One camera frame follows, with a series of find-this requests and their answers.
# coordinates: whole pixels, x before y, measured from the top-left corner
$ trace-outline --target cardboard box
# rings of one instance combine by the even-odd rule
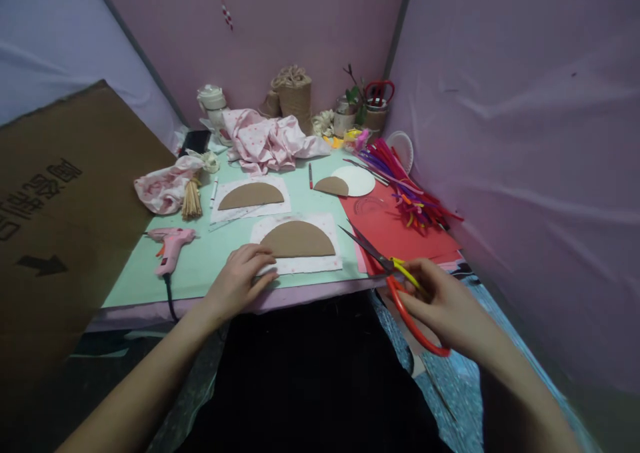
[[[0,128],[0,422],[73,351],[152,214],[133,180],[175,163],[100,81]]]

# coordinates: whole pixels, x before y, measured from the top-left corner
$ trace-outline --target hanging ornament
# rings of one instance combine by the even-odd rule
[[[227,5],[225,4],[225,0],[220,0],[220,2],[222,2],[222,14],[225,17],[225,22],[226,22],[226,24],[229,25],[229,27],[233,31],[233,22],[231,20],[231,13],[227,9]]]

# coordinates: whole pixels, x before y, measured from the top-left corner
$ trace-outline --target brown semicircle cardboard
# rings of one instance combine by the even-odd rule
[[[283,203],[284,201],[285,198],[275,186],[268,183],[248,183],[230,191],[220,201],[218,210]]]
[[[349,196],[349,185],[347,182],[337,176],[327,176],[318,181],[313,187],[316,191],[333,194],[336,196]]]
[[[271,248],[274,258],[335,255],[329,237],[306,221],[282,223],[273,228],[260,244]]]

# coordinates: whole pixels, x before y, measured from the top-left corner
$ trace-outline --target hand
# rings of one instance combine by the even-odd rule
[[[467,287],[438,265],[418,258],[403,266],[428,294],[433,295],[433,301],[426,304],[400,293],[402,302],[412,316],[437,334],[443,345],[488,368],[499,356],[499,350],[513,345]],[[408,281],[405,289],[410,294],[415,293],[415,288]]]
[[[271,250],[258,244],[246,244],[232,252],[202,302],[193,308],[209,332],[236,316],[249,305],[279,274],[274,270],[252,285],[263,267],[274,264]]]

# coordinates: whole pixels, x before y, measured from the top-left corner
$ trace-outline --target glue gun cord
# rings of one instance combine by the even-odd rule
[[[169,311],[171,312],[173,322],[177,323],[179,320],[175,315],[175,310],[173,309],[173,298],[171,297],[171,273],[164,273],[162,275],[162,278],[165,280],[165,284],[167,285],[167,301],[169,302]]]

